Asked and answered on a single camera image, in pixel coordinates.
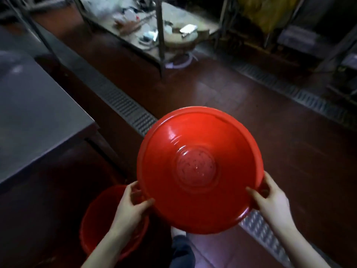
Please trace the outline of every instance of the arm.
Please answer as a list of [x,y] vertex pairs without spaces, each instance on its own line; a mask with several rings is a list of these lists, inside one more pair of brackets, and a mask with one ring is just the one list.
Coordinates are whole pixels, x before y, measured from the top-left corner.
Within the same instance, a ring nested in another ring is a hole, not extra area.
[[297,230],[290,212],[289,200],[270,175],[265,180],[270,193],[263,198],[257,191],[247,187],[248,193],[257,202],[264,218],[277,235],[296,268],[330,268]]
[[125,189],[110,230],[84,262],[82,268],[113,268],[115,266],[120,252],[129,242],[143,212],[154,203],[154,200],[150,199],[133,205],[132,195],[138,195],[138,192],[131,192],[135,185],[136,182],[129,184]]

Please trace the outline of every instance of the red tile floor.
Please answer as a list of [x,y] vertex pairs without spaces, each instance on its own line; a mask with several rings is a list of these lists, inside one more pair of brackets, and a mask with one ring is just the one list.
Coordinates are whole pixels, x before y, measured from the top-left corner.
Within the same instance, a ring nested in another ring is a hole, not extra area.
[[[265,169],[290,199],[299,230],[342,267],[355,266],[354,132],[204,55],[198,54],[199,61],[186,69],[168,71],[162,81],[157,68],[113,37],[89,33],[73,6],[34,18],[157,118],[177,108],[205,105],[242,122],[261,149]],[[65,68],[52,76],[97,121],[134,179],[142,137]],[[281,267],[239,226],[190,239],[197,267]]]

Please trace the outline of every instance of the red plastic basin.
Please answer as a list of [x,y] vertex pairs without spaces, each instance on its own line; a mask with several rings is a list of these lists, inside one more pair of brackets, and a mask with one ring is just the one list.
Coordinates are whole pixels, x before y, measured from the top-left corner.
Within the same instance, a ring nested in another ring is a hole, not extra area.
[[172,226],[209,234],[236,225],[249,212],[245,187],[264,176],[249,131],[217,109],[187,107],[161,118],[146,134],[137,179],[155,211]]
[[[113,222],[116,209],[124,194],[126,185],[115,185],[104,190],[88,207],[80,227],[80,240],[84,252],[89,256]],[[134,231],[130,241],[122,250],[119,260],[127,257],[138,248],[149,225],[146,216]]]

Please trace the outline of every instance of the dark pants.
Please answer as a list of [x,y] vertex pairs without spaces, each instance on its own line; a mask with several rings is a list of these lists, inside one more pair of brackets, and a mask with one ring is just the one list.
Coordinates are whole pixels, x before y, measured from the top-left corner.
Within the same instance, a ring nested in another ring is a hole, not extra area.
[[175,236],[171,248],[173,255],[170,268],[194,268],[196,259],[186,236]]

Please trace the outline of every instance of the person's left hand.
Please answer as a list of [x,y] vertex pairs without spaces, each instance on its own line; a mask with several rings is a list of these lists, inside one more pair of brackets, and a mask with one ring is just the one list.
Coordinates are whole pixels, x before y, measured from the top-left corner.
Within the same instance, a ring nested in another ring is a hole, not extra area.
[[136,184],[137,181],[127,185],[110,227],[111,232],[119,234],[121,239],[125,238],[127,241],[129,241],[132,232],[141,221],[142,214],[154,203],[154,199],[146,200],[137,205],[132,203],[132,198],[135,197],[133,195],[141,193],[140,191],[132,193],[132,189]]

